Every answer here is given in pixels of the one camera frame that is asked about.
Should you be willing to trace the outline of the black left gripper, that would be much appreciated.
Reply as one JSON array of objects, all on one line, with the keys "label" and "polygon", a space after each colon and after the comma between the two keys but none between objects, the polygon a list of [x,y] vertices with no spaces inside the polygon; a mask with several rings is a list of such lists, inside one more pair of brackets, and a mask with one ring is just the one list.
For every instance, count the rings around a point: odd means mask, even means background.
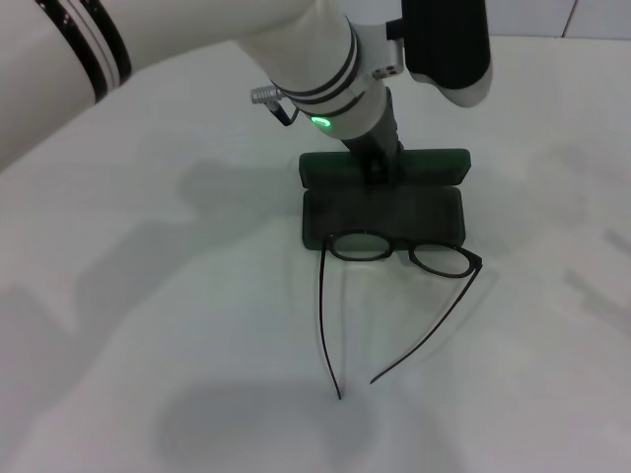
[{"label": "black left gripper", "polygon": [[367,186],[394,185],[400,180],[399,141],[391,91],[386,87],[386,107],[376,125],[358,138],[342,143],[358,161]]}]

